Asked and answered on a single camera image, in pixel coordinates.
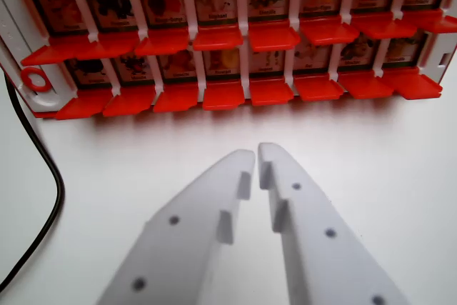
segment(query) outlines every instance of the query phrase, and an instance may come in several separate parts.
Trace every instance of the white plastic frame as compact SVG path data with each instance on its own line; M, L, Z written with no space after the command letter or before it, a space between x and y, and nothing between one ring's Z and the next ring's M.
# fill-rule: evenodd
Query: white plastic frame
M301 0L289 0L288 19L291 23L291 27L296 31L299 30L300 24L298 17L300 1ZM339 14L342 22L348 24L351 23L352 1L353 0L341 0ZM84 23L88 28L89 40L98 40L99 32L89 10L87 1L76 0L76 3L81 11ZM149 32L144 10L140 0L131 0L131 3L139 28L139 38L142 39L147 37ZM241 83L243 85L245 97L249 98L248 0L236 0L236 3L238 10L238 27L243 36L243 43L238 47L240 53ZM403 0L392 1L391 11L393 12L395 19L401 19L403 17L403 12L401 11L402 3ZM49 44L49 34L41 22L35 6L31 0L2 0L0 2L0 7L3 9L0 13L0 21L5 24L0 27L0 35L4 41L4 45L1 46L3 54L0 62L2 66L6 69L6 72L33 111L58 111L67 104L71 98L77 96L74 83L68 80L68 73L65 73L65 71L57 65L37 66L37 68L41 68L46 73L53 86L52 90L39 94L23 85L20 78L20 70L23 68L20 61L41 46ZM189 49L193 50L191 48L191 42L194 40L199 30L194 0L184 0L184 7L189 25ZM457 0L442 0L441 9L445 15L457 16ZM455 50L457 34L427 34L428 38L418 60L418 67L421 70L421 73L424 73L434 81L439 82ZM373 70L377 76L383 75L382 64L389 44L390 39L381 40L378 51L376 52ZM333 45L328 65L330 78L335 81L338 79L337 68L342 48L343 44ZM292 72L294 51L295 49L291 49L285 53L284 76L286 83L290 86L293 86ZM159 96L163 91L163 81L158 61L156 56L147 56L146 58L149 61L154 76L157 96ZM199 84L199 101L203 101L206 89L206 73L201 52L194 51L194 60L196 63L196 73ZM121 88L111 62L106 59L103 63L108 71L109 79L113 86L113 94L119 94Z

